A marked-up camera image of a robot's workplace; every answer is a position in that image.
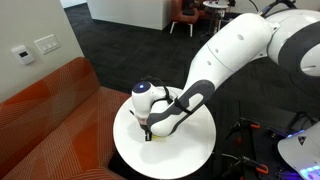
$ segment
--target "sofa cushion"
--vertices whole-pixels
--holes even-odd
[[[4,179],[122,179],[107,169],[113,122],[128,94],[100,87]]]
[[[99,87],[88,60],[76,58],[0,103],[0,179]]]
[[[194,24],[197,22],[199,17],[199,12],[196,8],[194,10],[193,16],[187,16],[183,14],[183,11],[181,10],[176,16],[172,18],[172,21],[174,22],[180,22],[180,23],[187,23],[187,24]]]

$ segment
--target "light switch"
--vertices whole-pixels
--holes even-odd
[[[60,44],[54,34],[35,40],[34,43],[36,43],[42,54],[46,54],[60,47]]]

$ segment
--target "black cable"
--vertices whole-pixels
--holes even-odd
[[[254,7],[256,8],[257,12],[259,12],[259,9],[258,9],[257,5],[252,0],[249,0],[249,1],[254,5]]]
[[[176,106],[177,108],[179,108],[180,110],[182,110],[183,112],[185,112],[185,113],[187,113],[187,114],[189,114],[189,115],[193,114],[192,111],[189,111],[187,108],[185,108],[185,107],[181,104],[181,102],[178,100],[178,98],[174,99],[174,106]]]
[[[307,119],[305,119],[304,121],[303,121],[303,123],[301,124],[301,128],[300,128],[300,130],[303,130],[304,129],[304,125],[308,122],[308,118]]]
[[[165,98],[161,99],[161,100],[167,100],[168,104],[171,104],[173,102],[173,100],[170,98],[170,93],[169,93],[169,90],[167,88],[167,86],[161,81],[160,78],[157,78],[157,77],[152,77],[150,75],[144,77],[144,78],[141,78],[142,81],[150,81],[150,80],[156,80],[156,81],[159,81],[161,86],[163,87],[164,91],[166,92],[166,96]]]
[[[315,119],[313,119],[312,117],[310,117],[309,114],[307,114],[307,117],[308,117],[308,120],[310,121],[310,123],[311,123],[312,126],[315,125],[317,122],[319,122],[319,120],[316,121]]]
[[[310,97],[315,98],[315,99],[317,99],[317,100],[320,101],[320,98],[319,98],[319,97],[313,96],[313,95],[307,93],[307,92],[306,92],[305,90],[303,90],[301,87],[299,87],[299,86],[294,82],[294,80],[292,79],[291,74],[289,74],[289,78],[290,78],[291,83],[292,83],[297,89],[299,89],[302,93],[304,93],[305,95],[310,96]]]
[[[285,4],[288,8],[292,8],[292,9],[296,9],[297,7],[294,5],[294,2],[291,2],[290,0],[276,0],[275,2],[269,4],[268,6],[264,7],[260,12],[259,14],[262,16],[262,17],[265,17],[268,12],[273,8],[275,7],[276,5],[280,4],[280,3],[283,3]]]
[[[287,128],[292,129],[292,127],[300,121],[302,118],[306,117],[307,113],[304,111],[297,112],[291,122],[288,124]]]

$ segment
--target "sofa backrest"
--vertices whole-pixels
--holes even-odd
[[[0,103],[0,179],[99,87],[79,57]]]
[[[171,18],[174,18],[182,10],[183,0],[171,1]]]

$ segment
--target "chair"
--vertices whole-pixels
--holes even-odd
[[[182,13],[182,4],[183,0],[172,0],[172,25],[171,25],[171,30],[170,34],[172,34],[174,25],[176,23],[185,23],[189,24],[190,26],[190,37],[192,37],[192,32],[193,32],[193,24],[197,22],[198,17],[199,17],[199,11],[196,8],[193,8],[194,10],[194,15],[193,16],[187,16],[183,15]]]
[[[211,20],[212,19],[212,10],[208,9],[206,6],[203,5],[203,2],[206,0],[198,0],[196,1],[196,8],[199,11],[199,19],[206,19]]]

